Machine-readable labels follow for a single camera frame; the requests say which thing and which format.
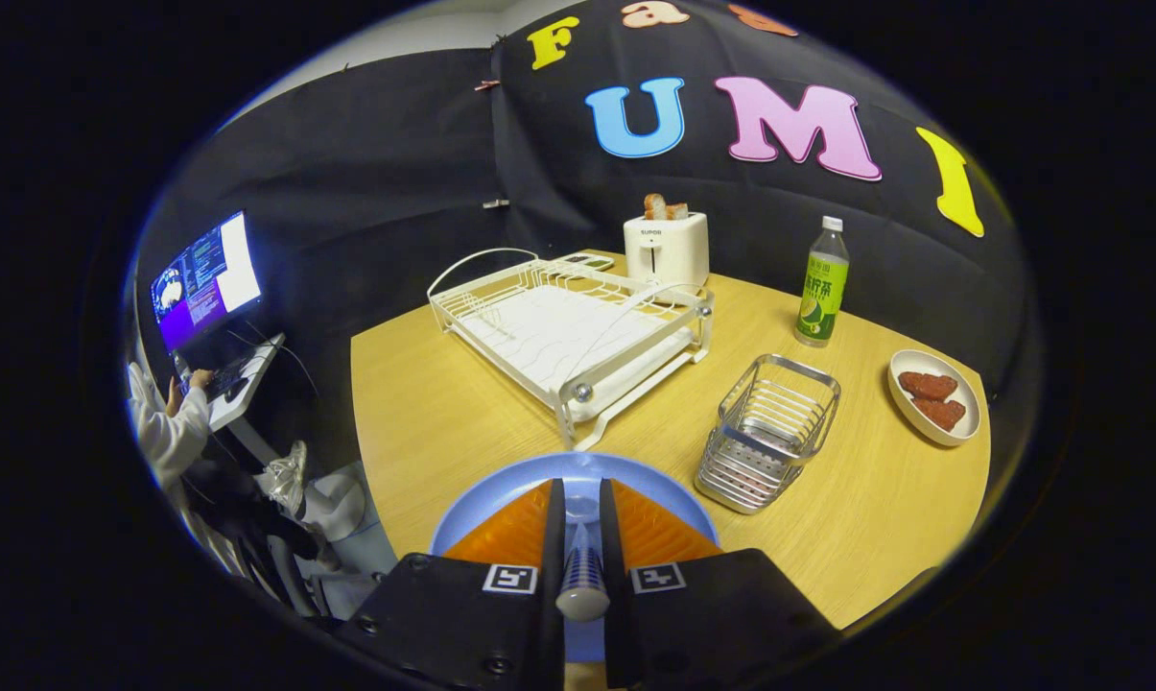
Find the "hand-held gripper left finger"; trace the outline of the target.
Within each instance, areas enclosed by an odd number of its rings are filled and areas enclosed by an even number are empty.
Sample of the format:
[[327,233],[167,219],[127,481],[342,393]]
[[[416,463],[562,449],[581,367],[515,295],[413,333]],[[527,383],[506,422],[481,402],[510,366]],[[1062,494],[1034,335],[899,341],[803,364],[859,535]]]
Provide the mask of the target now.
[[408,553],[338,630],[377,690],[560,690],[564,485],[529,488],[440,555]]

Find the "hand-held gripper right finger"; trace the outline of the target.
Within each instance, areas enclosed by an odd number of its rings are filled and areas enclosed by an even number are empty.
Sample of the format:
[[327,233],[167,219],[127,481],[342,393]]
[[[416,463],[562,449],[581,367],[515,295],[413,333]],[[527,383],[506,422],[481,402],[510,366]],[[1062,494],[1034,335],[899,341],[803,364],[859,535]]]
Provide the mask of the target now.
[[842,632],[758,548],[725,551],[627,483],[600,485],[605,679],[627,690],[770,690]]

